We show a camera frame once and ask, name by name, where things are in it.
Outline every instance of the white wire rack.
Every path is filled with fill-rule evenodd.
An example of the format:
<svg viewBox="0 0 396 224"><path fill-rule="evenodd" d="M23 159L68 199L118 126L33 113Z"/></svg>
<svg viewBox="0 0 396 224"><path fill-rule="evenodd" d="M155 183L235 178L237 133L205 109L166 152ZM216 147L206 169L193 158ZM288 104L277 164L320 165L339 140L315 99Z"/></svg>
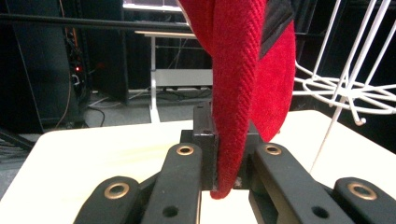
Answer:
<svg viewBox="0 0 396 224"><path fill-rule="evenodd" d="M375 3L376 0L371 0L367 7L364 18L361 22L361 27L356 35L354 44L351 51L349 52L346 63L344 65L344 69L340 74L339 78L323 77L318 74L318 68L322 60L323 52L328 47L330 32L332 31L333 24L341 4L341 0L337 0L335 2L330 23L323 43L321 45L314 70L310 71L300 66L297 62L295 63L296 68L309 75L309 77L306 79L298 77L295 78L296 82L302 84L304 90L294 91L293 95L311 95L316 99L328 104L329 106L336 106L335 112L332 116L332 122L323 140L319 153L323 148L323 145L331 131L333 124L338 120L343 109L351 111L353 119L355 120L355 123L357 125L362 125L366 122L365 118L361 118L361 113L377 115L396 114L396 95L390 92L391 90L396 89L396 84L389 84L383 86L373 86L370 84L373 76L375 75L377 67L381 63L382 57L384 56L388 48L388 45L393 38L396 30L396 21L393 23L393 26L389 31L388 37L384 42L370 73L368 75L364 74L365 76L367 76L365 82L356 81L358 75L361 75L361 67L370 50L370 47L373 44L378 28L380 27L381 22L384 19L385 14L387 13L390 0L383 0L376 15L373 15ZM371 27L368 27L368 21L372 16L375 16L374 21ZM362 37L365 32L368 32L368 35L363 42ZM361 51L359 52L359 55L357 55L358 46L361 44ZM355 56L357 56L357 61L354 63L351 70L352 61ZM364 102L364 106L356 106L355 102L357 102L357 100L362 100Z"/></svg>

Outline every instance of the desk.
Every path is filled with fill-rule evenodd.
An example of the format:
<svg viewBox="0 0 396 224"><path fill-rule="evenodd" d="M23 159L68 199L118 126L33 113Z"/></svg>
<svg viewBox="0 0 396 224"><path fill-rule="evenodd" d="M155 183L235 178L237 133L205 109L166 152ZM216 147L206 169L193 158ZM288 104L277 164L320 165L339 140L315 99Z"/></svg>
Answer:
<svg viewBox="0 0 396 224"><path fill-rule="evenodd" d="M290 112L274 138L309 170L330 119L316 111ZM0 202L0 223L72 223L103 180L124 175L138 182L161 170L167 149L192 122L177 121L46 133ZM355 143L337 140L351 138ZM396 198L396 156L336 124L313 177L332 187L356 176ZM256 223L248 191L212 200L203 192L201 223Z"/></svg>
<svg viewBox="0 0 396 224"><path fill-rule="evenodd" d="M151 39L151 68L150 87L151 101L149 106L152 123L160 122L160 115L157 108L157 87L158 86L211 86L213 75L211 69L157 69L156 68L156 38L186 38L196 39L194 34L165 33L136 31L135 33L150 37Z"/></svg>

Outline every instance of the floor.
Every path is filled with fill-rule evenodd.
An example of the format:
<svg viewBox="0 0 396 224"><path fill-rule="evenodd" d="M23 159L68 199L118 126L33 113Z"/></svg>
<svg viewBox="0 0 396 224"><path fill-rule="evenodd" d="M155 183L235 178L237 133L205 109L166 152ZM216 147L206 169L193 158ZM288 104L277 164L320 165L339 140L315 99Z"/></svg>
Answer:
<svg viewBox="0 0 396 224"><path fill-rule="evenodd" d="M123 105L101 93L93 93L89 102L90 106L84 113L86 124L80 128L150 123L149 91L130 91L129 94L128 105ZM161 122L192 119L193 107L211 99L209 88L161 90L157 94ZM39 134L23 134L22 136L31 141L36 141L40 137ZM2 162L2 153L0 150L0 200L24 162L24 159Z"/></svg>

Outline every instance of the black metal bracket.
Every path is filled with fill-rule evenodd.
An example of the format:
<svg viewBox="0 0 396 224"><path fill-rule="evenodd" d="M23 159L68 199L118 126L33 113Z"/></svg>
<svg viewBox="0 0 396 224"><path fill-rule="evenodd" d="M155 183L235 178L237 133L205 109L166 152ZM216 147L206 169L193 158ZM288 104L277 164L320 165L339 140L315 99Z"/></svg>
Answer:
<svg viewBox="0 0 396 224"><path fill-rule="evenodd" d="M199 223L201 190L217 181L219 138L210 114L210 103L196 106L193 130L182 132L158 174L141 184L106 180L75 223ZM234 189L249 189L259 223L396 223L396 202L386 192L353 177L323 187L284 147L264 143L253 125Z"/></svg>

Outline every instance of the table surface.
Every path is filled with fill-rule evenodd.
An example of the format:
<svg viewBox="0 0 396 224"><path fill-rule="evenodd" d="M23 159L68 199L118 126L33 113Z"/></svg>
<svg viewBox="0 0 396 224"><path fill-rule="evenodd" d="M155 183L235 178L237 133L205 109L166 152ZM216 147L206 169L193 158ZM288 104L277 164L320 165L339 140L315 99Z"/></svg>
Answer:
<svg viewBox="0 0 396 224"><path fill-rule="evenodd" d="M330 121L316 111L289 112L272 142L309 171ZM0 202L0 223L73 223L99 183L156 174L180 131L191 128L186 120L46 133ZM311 175L329 187L341 177L363 178L396 198L395 170L394 154L337 123ZM233 190L219 201L204 191L201 223L256 223L248 191Z"/></svg>

